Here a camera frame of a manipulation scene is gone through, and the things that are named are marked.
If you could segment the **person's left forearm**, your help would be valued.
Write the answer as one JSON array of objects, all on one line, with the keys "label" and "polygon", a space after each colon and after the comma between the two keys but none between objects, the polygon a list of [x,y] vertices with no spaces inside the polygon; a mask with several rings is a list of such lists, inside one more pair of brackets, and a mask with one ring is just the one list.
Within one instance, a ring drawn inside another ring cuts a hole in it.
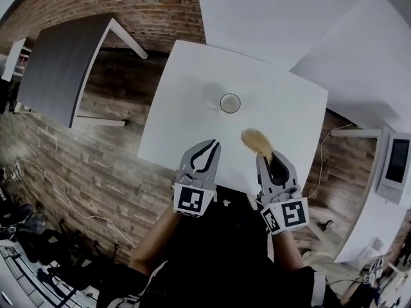
[{"label": "person's left forearm", "polygon": [[180,219],[180,214],[173,211],[170,204],[154,226],[140,240],[128,263],[132,268],[146,276],[150,276],[160,266],[162,253],[167,247]]}]

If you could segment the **another person's forearm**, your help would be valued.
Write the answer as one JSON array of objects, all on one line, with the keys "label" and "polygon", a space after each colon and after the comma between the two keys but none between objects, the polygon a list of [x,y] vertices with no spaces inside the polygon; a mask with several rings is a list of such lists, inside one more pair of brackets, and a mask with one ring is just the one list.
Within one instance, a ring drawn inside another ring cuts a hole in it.
[{"label": "another person's forearm", "polygon": [[344,292],[344,294],[342,295],[341,299],[340,299],[340,303],[341,306],[346,305],[351,297],[354,295],[355,291],[358,289],[358,287],[360,286],[360,284],[362,284],[362,281],[359,280],[355,280],[348,288],[347,290]]}]

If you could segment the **black office chair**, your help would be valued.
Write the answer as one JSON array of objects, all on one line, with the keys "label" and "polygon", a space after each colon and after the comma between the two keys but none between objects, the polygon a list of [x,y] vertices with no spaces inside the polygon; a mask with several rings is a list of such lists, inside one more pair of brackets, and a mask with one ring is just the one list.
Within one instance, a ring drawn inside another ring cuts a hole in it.
[{"label": "black office chair", "polygon": [[48,268],[48,273],[77,290],[89,286],[98,289],[101,279],[97,256],[86,247],[81,231],[67,232],[64,224],[61,219],[59,230],[46,229],[37,237],[33,247],[38,261],[45,266],[57,263],[57,267]]},{"label": "black office chair", "polygon": [[0,202],[0,240],[11,238],[33,212],[34,207],[29,203],[16,207],[12,203]]}]

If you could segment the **person's right forearm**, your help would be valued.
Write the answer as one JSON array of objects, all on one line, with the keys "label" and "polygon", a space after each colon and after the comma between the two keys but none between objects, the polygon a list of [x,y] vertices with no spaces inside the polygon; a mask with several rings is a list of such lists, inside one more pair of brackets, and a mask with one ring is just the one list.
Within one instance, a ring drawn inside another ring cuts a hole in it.
[{"label": "person's right forearm", "polygon": [[304,267],[302,255],[291,232],[272,236],[274,260],[287,272],[297,271]]}]

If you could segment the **yellow fuzzy sponge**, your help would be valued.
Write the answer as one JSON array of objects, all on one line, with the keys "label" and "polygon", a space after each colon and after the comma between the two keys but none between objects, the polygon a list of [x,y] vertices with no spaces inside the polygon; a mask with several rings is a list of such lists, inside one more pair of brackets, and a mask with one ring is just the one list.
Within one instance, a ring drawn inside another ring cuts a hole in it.
[{"label": "yellow fuzzy sponge", "polygon": [[274,148],[268,138],[261,131],[253,128],[247,128],[241,133],[241,141],[258,157],[265,157],[268,162],[272,161]]}]

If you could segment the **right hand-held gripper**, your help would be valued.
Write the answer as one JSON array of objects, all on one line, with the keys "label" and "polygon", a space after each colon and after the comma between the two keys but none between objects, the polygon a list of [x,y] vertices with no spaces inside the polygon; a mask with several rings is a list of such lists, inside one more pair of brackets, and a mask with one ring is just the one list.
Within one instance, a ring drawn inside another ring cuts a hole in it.
[{"label": "right hand-held gripper", "polygon": [[268,233],[277,235],[307,226],[308,199],[302,196],[301,187],[296,185],[297,174],[293,164],[276,151],[272,154],[272,175],[266,157],[257,155],[256,167],[262,191],[269,191],[272,183],[288,188],[282,193],[259,195],[256,198],[259,213],[267,225]]}]

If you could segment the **person's black shirt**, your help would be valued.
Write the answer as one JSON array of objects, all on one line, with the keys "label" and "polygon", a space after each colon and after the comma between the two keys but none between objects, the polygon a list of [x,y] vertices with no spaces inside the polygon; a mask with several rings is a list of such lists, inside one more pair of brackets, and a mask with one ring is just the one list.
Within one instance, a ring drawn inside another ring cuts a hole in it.
[{"label": "person's black shirt", "polygon": [[219,187],[202,217],[181,215],[150,276],[112,272],[97,308],[339,308],[325,278],[306,266],[287,272],[272,236],[241,192]]}]

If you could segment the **dark grey table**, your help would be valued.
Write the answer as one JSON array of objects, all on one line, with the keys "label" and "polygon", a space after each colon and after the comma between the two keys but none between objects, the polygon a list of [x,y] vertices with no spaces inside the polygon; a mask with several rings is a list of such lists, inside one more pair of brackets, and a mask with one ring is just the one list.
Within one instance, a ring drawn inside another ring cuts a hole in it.
[{"label": "dark grey table", "polygon": [[78,113],[94,61],[110,31],[139,57],[148,57],[110,13],[57,24],[38,35],[19,86],[18,102],[67,128],[123,127],[124,121]]}]

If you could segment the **white appliance with dark screen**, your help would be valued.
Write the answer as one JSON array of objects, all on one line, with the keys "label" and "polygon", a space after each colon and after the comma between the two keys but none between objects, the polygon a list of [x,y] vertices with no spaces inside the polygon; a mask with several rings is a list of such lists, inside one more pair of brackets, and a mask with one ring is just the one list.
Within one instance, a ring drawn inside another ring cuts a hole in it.
[{"label": "white appliance with dark screen", "polygon": [[411,133],[399,133],[386,126],[378,147],[377,195],[411,208]]}]

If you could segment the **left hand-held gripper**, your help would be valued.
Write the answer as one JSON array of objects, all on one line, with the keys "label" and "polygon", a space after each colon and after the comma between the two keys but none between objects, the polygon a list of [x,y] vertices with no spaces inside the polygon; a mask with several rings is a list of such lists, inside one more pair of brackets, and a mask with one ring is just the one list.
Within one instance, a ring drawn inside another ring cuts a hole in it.
[{"label": "left hand-held gripper", "polygon": [[201,217],[216,196],[214,179],[218,168],[221,145],[217,142],[203,169],[195,173],[194,161],[214,144],[214,139],[200,142],[188,149],[181,159],[173,189],[173,211],[185,216]]}]

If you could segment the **person's beige trouser leg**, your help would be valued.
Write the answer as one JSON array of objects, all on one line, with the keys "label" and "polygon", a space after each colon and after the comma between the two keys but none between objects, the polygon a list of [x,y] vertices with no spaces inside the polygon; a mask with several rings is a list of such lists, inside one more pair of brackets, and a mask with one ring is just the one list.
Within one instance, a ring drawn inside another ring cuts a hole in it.
[{"label": "person's beige trouser leg", "polygon": [[309,253],[303,255],[303,259],[310,265],[318,264],[325,269],[333,272],[348,273],[354,271],[354,267],[349,262],[336,262],[339,246],[342,243],[342,237],[334,230],[335,223],[328,220],[324,223],[310,220],[308,228],[314,233],[319,240],[319,244],[314,244]]}]

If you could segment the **white cup with dark rim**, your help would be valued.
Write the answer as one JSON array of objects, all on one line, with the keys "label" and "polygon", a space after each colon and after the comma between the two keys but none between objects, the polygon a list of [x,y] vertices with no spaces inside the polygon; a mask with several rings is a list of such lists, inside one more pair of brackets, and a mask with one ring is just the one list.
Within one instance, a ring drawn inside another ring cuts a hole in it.
[{"label": "white cup with dark rim", "polygon": [[241,107],[240,98],[233,93],[224,94],[220,99],[220,108],[227,114],[236,113]]}]

